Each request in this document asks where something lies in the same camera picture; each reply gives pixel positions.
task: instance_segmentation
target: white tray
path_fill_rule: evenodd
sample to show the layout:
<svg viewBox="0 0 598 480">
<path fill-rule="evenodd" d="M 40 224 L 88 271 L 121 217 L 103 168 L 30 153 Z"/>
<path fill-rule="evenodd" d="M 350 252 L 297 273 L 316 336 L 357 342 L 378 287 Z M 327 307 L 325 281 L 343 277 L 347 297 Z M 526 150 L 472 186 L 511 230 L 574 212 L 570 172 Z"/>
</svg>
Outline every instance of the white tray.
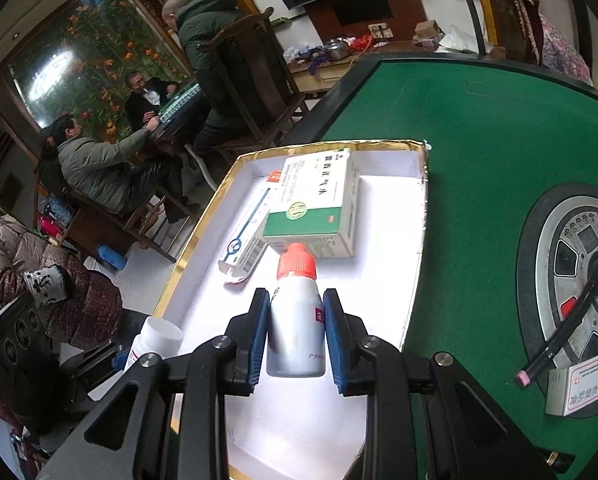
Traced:
<svg viewBox="0 0 598 480">
<path fill-rule="evenodd" d="M 368 333 L 402 347 L 423 247 L 426 147 L 409 140 L 320 142 L 244 155 L 230 170 L 157 306 L 156 315 L 184 332 L 180 354 L 223 333 L 230 318 L 248 310 L 255 288 L 275 288 L 278 255 L 271 248 L 239 285 L 225 285 L 217 265 L 256 184 L 289 155 L 337 148 L 354 150 L 361 174 L 356 256 L 318 260 L 317 285 L 321 292 L 335 287 L 345 312 L 360 316 Z M 255 393 L 225 399 L 233 473 L 256 480 L 343 478 L 364 443 L 366 399 L 340 396 L 326 362 L 323 377 L 283 379 L 266 374 L 264 357 Z"/>
</svg>

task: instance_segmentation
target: red bottle cap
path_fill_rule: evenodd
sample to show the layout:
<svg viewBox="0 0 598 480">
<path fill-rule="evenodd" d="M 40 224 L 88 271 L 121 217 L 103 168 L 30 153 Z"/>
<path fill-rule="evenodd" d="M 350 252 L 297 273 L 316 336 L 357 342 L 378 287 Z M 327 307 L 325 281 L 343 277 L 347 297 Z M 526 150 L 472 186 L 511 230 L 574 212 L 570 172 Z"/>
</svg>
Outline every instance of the red bottle cap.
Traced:
<svg viewBox="0 0 598 480">
<path fill-rule="evenodd" d="M 285 276 L 305 276 L 317 279 L 317 266 L 314 256 L 305 250 L 303 244 L 290 244 L 288 250 L 279 258 L 279 268 L 276 278 L 280 280 Z"/>
</svg>

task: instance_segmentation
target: green felt table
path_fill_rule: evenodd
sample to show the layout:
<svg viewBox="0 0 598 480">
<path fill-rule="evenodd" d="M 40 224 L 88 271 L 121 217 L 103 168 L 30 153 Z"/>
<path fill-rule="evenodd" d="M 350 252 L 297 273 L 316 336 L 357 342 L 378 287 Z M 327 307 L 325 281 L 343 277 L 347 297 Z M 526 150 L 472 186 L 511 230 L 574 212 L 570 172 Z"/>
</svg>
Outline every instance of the green felt table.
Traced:
<svg viewBox="0 0 598 480">
<path fill-rule="evenodd" d="M 388 58 L 333 89 L 303 135 L 311 129 L 312 140 L 432 146 L 424 256 L 406 347 L 425 356 L 454 354 L 536 446 L 576 455 L 560 476 L 571 479 L 598 449 L 598 415 L 547 416 L 539 388 L 514 381 L 527 360 L 515 279 L 528 211 L 555 184 L 598 186 L 598 96 L 546 77 Z M 346 85 L 354 86 L 351 93 Z"/>
</svg>

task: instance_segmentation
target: white plastic bottle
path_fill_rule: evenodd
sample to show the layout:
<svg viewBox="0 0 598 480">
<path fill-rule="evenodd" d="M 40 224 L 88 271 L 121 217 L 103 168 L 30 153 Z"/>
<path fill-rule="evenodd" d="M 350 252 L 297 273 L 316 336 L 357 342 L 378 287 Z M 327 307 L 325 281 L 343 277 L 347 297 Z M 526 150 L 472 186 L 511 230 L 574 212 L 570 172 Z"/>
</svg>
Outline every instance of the white plastic bottle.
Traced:
<svg viewBox="0 0 598 480">
<path fill-rule="evenodd" d="M 148 352 L 159 354 L 162 359 L 174 357 L 181 348 L 182 341 L 183 332 L 178 326 L 160 317 L 146 318 L 141 333 L 137 334 L 132 342 L 124 372 Z"/>
<path fill-rule="evenodd" d="M 326 372 L 326 325 L 314 257 L 303 244 L 290 244 L 276 278 L 266 371 L 273 377 L 320 377 Z"/>
</svg>

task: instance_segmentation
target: medicine box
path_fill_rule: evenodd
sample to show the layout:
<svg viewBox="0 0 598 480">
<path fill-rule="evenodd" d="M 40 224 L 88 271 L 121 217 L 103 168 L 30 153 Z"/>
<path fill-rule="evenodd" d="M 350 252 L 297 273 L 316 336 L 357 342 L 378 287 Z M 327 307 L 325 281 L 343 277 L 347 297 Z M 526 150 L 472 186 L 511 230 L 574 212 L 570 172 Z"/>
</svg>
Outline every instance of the medicine box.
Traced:
<svg viewBox="0 0 598 480">
<path fill-rule="evenodd" d="M 281 171 L 273 171 L 260 185 L 221 253 L 219 270 L 227 275 L 227 283 L 245 280 L 268 246 L 261 235 L 280 176 Z"/>
<path fill-rule="evenodd" d="M 354 256 L 359 170 L 349 148 L 285 160 L 263 238 L 279 254 L 304 244 L 316 258 Z"/>
<path fill-rule="evenodd" d="M 550 370 L 545 412 L 567 416 L 598 399 L 598 356 L 569 368 Z"/>
</svg>

